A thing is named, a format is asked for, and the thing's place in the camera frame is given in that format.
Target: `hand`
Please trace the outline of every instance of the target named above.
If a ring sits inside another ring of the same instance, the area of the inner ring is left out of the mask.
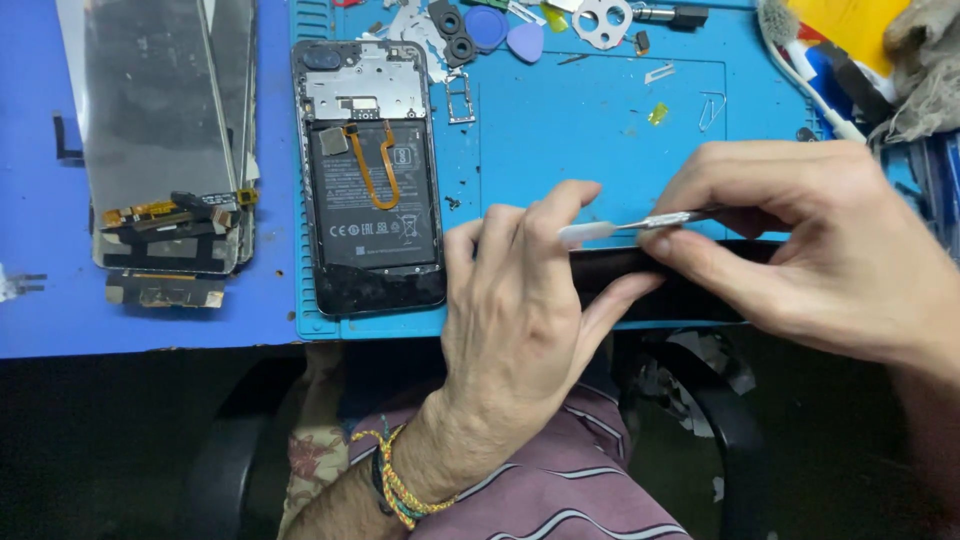
[[[613,324],[661,282],[624,276],[581,311],[558,231],[599,192],[568,180],[528,209],[493,205],[444,237],[448,375],[424,408],[470,442],[471,470],[458,477],[483,479],[536,435]]]
[[[706,144],[653,213],[711,205],[755,207],[719,218],[744,236],[792,235],[768,265],[693,231],[646,233],[639,243],[762,330],[832,353],[960,375],[960,274],[864,147]]]

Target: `orange flex cable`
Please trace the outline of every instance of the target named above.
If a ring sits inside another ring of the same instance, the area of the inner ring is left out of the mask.
[[[360,165],[360,174],[363,175],[364,184],[367,185],[367,192],[370,193],[370,199],[373,205],[381,210],[389,210],[400,202],[400,188],[396,185],[396,176],[394,168],[390,164],[390,156],[387,149],[394,145],[394,132],[390,131],[390,122],[383,121],[383,131],[387,134],[387,140],[380,145],[380,155],[383,156],[383,166],[387,170],[387,179],[390,180],[390,189],[394,193],[394,198],[389,203],[383,203],[376,198],[376,191],[373,190],[373,179],[370,177],[370,169],[367,167],[367,161],[363,158],[363,149],[360,147],[360,130],[356,124],[347,124],[344,126],[344,135],[350,137],[353,144],[353,153],[357,155],[357,163]]]

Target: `sim card tray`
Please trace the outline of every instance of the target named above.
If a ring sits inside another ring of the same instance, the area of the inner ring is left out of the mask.
[[[457,77],[463,78],[464,89],[451,90],[450,83]],[[470,83],[467,74],[459,70],[451,71],[449,75],[444,77],[444,86],[446,86],[446,110],[450,114],[450,123],[463,124],[464,122],[475,121],[476,117],[473,116],[473,98],[470,97]],[[453,115],[453,100],[451,99],[451,96],[454,94],[464,94],[464,101],[467,103],[467,116]]]

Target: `left hand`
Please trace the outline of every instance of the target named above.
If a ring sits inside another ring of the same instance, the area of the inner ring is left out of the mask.
[[[448,375],[432,398],[479,439],[483,469],[546,425],[613,325],[662,281],[624,276],[581,310],[558,231],[599,192],[594,182],[564,181],[528,209],[493,205],[444,238]]]

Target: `black chair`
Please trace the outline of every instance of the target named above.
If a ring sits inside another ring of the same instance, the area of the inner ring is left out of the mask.
[[[618,340],[614,355],[632,349],[629,341],[624,346]],[[637,346],[686,388],[713,428],[725,471],[720,538],[765,539],[771,530],[764,511],[766,455],[746,402],[686,348],[675,343]],[[242,535],[257,447],[304,367],[302,357],[262,360],[221,405],[186,481],[178,517],[180,536],[233,539]]]

